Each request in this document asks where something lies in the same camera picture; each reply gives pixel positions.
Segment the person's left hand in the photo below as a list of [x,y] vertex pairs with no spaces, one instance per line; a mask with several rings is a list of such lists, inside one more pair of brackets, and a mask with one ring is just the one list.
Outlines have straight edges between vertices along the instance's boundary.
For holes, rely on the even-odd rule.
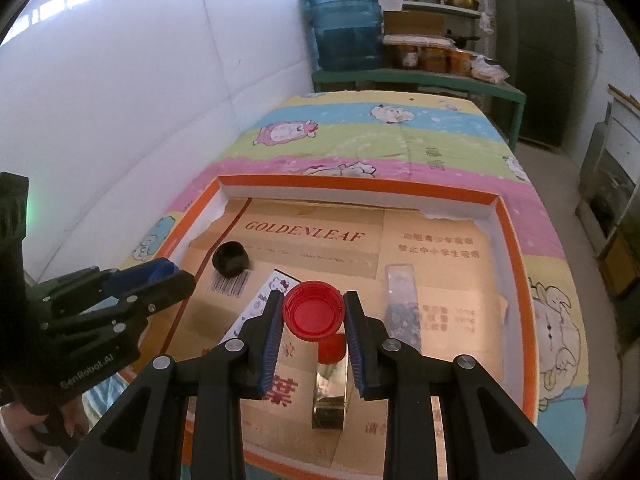
[[52,446],[67,438],[81,440],[88,434],[89,419],[80,394],[48,414],[32,413],[18,402],[9,388],[1,389],[1,463],[44,466]]

